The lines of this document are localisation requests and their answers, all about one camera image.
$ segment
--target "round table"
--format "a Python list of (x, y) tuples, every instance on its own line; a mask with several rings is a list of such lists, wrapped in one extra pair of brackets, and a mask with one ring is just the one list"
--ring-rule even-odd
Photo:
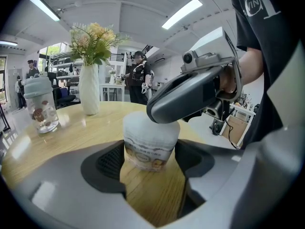
[[(100, 112), (84, 115), (81, 104), (57, 110), (60, 125), (38, 134), (30, 125), (10, 146), (2, 163), (2, 175), (14, 188), (31, 171), (49, 158), (99, 143), (123, 139), (122, 119), (146, 106), (124, 102), (101, 102)], [(183, 121), (180, 139), (203, 142)], [(185, 178), (172, 153), (162, 172), (140, 170), (125, 161), (120, 181), (126, 185), (127, 202), (154, 226), (166, 225), (177, 218)]]

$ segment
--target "white vase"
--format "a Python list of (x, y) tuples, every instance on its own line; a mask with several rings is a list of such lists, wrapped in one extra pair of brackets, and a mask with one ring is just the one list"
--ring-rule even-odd
[(114, 81), (115, 81), (115, 77), (114, 77), (114, 74), (111, 74), (110, 75), (110, 84), (114, 84)]
[(96, 64), (81, 68), (79, 90), (81, 105), (85, 114), (97, 114), (100, 109), (100, 88), (98, 66)]

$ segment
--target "hand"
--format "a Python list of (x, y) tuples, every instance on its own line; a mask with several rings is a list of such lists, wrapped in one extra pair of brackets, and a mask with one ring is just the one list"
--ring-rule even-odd
[(236, 89), (235, 74), (232, 65), (226, 66), (224, 71), (220, 74), (220, 89), (227, 93), (232, 93)]

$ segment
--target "yellow flower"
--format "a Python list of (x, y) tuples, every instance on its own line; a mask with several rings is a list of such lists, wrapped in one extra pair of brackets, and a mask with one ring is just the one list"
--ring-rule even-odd
[(105, 32), (105, 29), (101, 27), (98, 23), (91, 23), (88, 26), (88, 30), (94, 33), (97, 37), (101, 37), (101, 35)]
[(106, 41), (110, 41), (111, 39), (114, 38), (114, 33), (113, 33), (113, 30), (109, 30), (108, 32), (106, 32), (102, 38)]

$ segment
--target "label on cup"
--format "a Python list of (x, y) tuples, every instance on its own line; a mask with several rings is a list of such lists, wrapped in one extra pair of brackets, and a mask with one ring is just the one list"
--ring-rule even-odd
[(162, 170), (174, 148), (165, 149), (143, 145), (140, 146), (133, 141), (126, 139), (124, 142), (127, 159), (132, 161), (136, 166), (145, 170)]

